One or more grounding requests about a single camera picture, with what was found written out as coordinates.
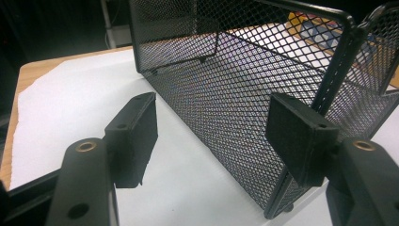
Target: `wire mesh basket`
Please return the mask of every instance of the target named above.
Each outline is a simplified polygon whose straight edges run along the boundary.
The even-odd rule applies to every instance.
[[[356,25],[294,1],[128,0],[137,70],[274,218],[299,187],[265,138],[270,94],[287,93],[371,137],[399,103],[399,8]]]

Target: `black metal mesh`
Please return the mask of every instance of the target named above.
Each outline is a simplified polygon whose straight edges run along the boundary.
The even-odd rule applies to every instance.
[[[268,214],[275,216],[307,188],[281,180],[290,177],[264,136],[270,94],[287,93],[314,104],[319,88],[340,69],[341,64],[330,62],[345,60],[351,37],[351,27],[344,25],[350,24],[347,17],[292,1],[281,6],[269,1],[169,0],[162,9],[157,2],[129,0],[138,71],[265,213],[266,206],[273,206],[269,202],[276,189],[287,187],[272,208],[276,212]],[[168,13],[161,13],[165,8]],[[346,86],[355,81],[357,87],[366,85],[358,81],[361,75],[351,74],[327,116],[348,134],[363,133],[381,123],[396,96],[376,94],[368,104],[371,113],[365,113],[356,108],[363,89]],[[357,120],[363,127],[346,125]]]
[[[389,82],[399,56],[399,10],[388,10],[371,23],[354,66],[327,113],[327,119],[341,127],[341,138],[371,138],[398,105],[397,89]]]

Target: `white paper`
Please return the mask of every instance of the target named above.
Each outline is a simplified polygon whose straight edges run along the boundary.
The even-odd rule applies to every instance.
[[[59,169],[70,144],[103,137],[122,107],[148,91],[154,90],[136,72],[131,50],[66,61],[39,78],[19,95],[11,188]],[[296,208],[266,220],[263,210],[159,95],[156,107],[159,138],[144,185],[117,191],[121,225],[282,225],[298,213]],[[304,200],[314,197],[295,205],[303,207]]]
[[[378,129],[372,141],[381,145],[399,166],[399,107]]]

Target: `screw hole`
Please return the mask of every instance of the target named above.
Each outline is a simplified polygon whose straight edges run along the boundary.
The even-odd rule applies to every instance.
[[[85,153],[93,150],[96,146],[97,144],[95,142],[90,141],[90,142],[81,143],[79,146],[76,147],[75,150],[79,153]]]
[[[88,212],[88,205],[86,203],[80,203],[75,205],[68,211],[68,218],[78,219],[84,216]]]
[[[362,149],[363,151],[374,151],[375,147],[371,144],[368,143],[366,141],[355,141],[353,142],[353,145],[355,145],[355,147],[357,147],[358,149]]]

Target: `wooden table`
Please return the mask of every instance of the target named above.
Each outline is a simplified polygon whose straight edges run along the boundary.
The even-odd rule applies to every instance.
[[[14,102],[12,104],[12,111],[11,111],[11,116],[10,116],[9,126],[8,126],[6,145],[5,145],[5,149],[4,149],[4,153],[3,153],[3,160],[2,160],[1,169],[0,169],[0,180],[3,181],[6,189],[9,189],[9,185],[11,182],[12,143],[14,140],[15,129],[18,124],[18,95],[22,91],[24,91],[26,88],[28,88],[30,85],[32,85],[36,79],[47,74],[49,71],[51,71],[56,66],[58,66],[60,63],[66,61],[66,60],[77,59],[77,58],[82,58],[82,57],[92,57],[92,56],[96,56],[96,55],[113,53],[113,52],[128,50],[128,49],[132,49],[132,47],[131,46],[123,47],[123,48],[119,48],[119,49],[105,50],[105,51],[101,51],[101,52],[88,53],[88,54],[76,55],[76,56],[65,56],[65,57],[61,57],[61,58],[37,61],[37,62],[32,62],[32,63],[23,65],[23,67],[20,69],[20,75],[18,77],[17,88],[15,90]]]

